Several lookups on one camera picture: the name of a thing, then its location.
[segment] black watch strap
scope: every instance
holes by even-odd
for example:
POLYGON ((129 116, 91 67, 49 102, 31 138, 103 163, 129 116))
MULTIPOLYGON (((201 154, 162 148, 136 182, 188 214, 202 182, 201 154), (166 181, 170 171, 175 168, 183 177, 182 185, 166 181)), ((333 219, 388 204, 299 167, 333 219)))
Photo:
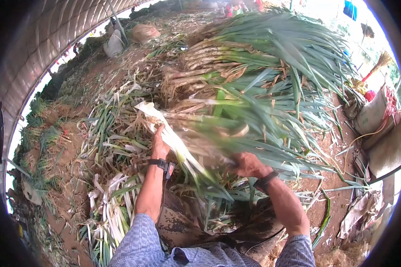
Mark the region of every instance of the black watch strap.
POLYGON ((260 191, 262 191, 263 193, 265 193, 266 195, 269 195, 267 193, 267 186, 269 184, 269 182, 277 177, 279 175, 279 173, 277 171, 273 171, 271 173, 269 173, 268 175, 266 175, 263 178, 258 179, 255 183, 254 183, 254 187, 260 191))
POLYGON ((166 160, 163 158, 160 159, 149 159, 148 160, 149 165, 157 165, 159 168, 161 168, 164 171, 168 170, 168 164, 166 163, 166 160))

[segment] burlap sack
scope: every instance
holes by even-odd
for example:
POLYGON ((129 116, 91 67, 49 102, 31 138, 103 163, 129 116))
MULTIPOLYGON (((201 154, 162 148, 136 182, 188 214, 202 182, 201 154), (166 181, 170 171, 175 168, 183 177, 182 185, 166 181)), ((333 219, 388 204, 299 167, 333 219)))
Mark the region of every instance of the burlap sack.
POLYGON ((104 51, 107 56, 114 57, 123 51, 121 32, 116 29, 108 41, 104 43, 104 51))
POLYGON ((159 36, 160 32, 152 25, 137 24, 132 29, 132 39, 142 45, 159 36))
POLYGON ((370 171, 379 178, 401 165, 401 121, 370 150, 370 171))
POLYGON ((373 101, 366 104, 354 119, 354 127, 358 133, 364 135, 379 129, 383 123, 387 102, 386 84, 384 84, 373 101))

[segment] shirt sleeve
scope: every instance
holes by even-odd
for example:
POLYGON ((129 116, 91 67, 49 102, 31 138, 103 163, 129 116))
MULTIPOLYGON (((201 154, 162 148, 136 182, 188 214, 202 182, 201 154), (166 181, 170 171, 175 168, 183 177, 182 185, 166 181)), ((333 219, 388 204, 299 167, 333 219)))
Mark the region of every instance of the shirt sleeve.
POLYGON ((315 267, 312 243, 307 235, 295 235, 288 239, 276 267, 315 267))
POLYGON ((153 220, 144 213, 135 215, 131 229, 116 249, 109 267, 149 266, 164 259, 153 220))

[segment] person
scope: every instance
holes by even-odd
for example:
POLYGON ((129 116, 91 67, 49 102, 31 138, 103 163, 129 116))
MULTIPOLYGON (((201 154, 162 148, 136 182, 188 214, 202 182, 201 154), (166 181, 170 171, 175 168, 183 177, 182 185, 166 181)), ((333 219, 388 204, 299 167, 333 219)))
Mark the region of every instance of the person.
MULTIPOLYGON (((152 141, 151 159, 166 159, 169 146, 160 125, 152 141)), ((277 267, 313 267, 309 220, 299 199, 271 167, 254 154, 234 155, 235 174, 257 177, 270 198, 257 201, 247 223, 228 234, 203 232, 182 200, 163 189, 163 169, 151 164, 137 196, 131 229, 116 249, 109 266, 250 266, 259 267, 259 254, 272 250, 286 228, 288 240, 277 267), (161 241, 170 253, 162 249, 161 241)))
POLYGON ((244 11, 248 11, 248 8, 241 0, 230 0, 225 7, 226 18, 232 18, 236 15, 243 14, 244 11))
POLYGON ((76 54, 76 57, 79 56, 79 53, 77 52, 77 43, 74 44, 73 46, 73 52, 76 54))
POLYGON ((263 11, 263 3, 261 0, 254 0, 254 4, 258 11, 263 11))
POLYGON ((110 21, 112 22, 112 25, 116 25, 116 20, 113 17, 110 17, 110 21))

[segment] black cable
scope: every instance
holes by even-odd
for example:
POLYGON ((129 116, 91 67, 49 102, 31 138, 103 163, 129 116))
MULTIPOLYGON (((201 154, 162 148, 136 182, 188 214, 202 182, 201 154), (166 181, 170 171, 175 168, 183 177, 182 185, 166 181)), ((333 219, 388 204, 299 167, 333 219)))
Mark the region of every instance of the black cable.
POLYGON ((376 183, 376 182, 379 182, 379 181, 381 181, 381 180, 383 180, 383 179, 386 179, 386 178, 388 178, 389 176, 391 176, 392 174, 394 174, 394 173, 396 173, 397 171, 399 171, 400 169, 401 169, 401 165, 400 165, 399 167, 397 167, 396 169, 394 169, 393 171, 391 171, 391 172, 389 172, 389 173, 387 173, 387 174, 385 174, 385 175, 383 175, 383 176, 380 176, 379 178, 374 179, 373 181, 370 181, 370 182, 368 182, 367 184, 368 184, 368 185, 372 185, 372 184, 374 184, 374 183, 376 183))
POLYGON ((274 234, 271 238, 268 238, 266 240, 264 240, 263 242, 260 242, 258 244, 253 245, 252 247, 248 248, 248 250, 244 253, 244 255, 246 255, 248 253, 248 251, 250 251, 252 248, 255 248, 258 245, 261 245, 263 243, 266 243, 268 241, 270 241, 272 238, 274 238, 275 236, 277 236, 280 232, 282 232, 284 230, 285 227, 282 227, 281 230, 279 230, 276 234, 274 234))
MULTIPOLYGON (((163 189, 162 189, 162 203, 161 203, 162 205, 160 207, 159 217, 157 218, 157 224, 156 224, 156 231, 157 231, 158 235, 159 235, 159 229, 158 229, 159 220, 160 220, 160 217, 162 216, 163 206, 165 206, 165 189, 166 189, 166 184, 167 183, 168 183, 168 179, 165 180, 165 184, 163 185, 163 189)), ((162 240, 160 240, 160 246, 161 246, 163 252, 166 252, 166 249, 163 246, 162 240)))

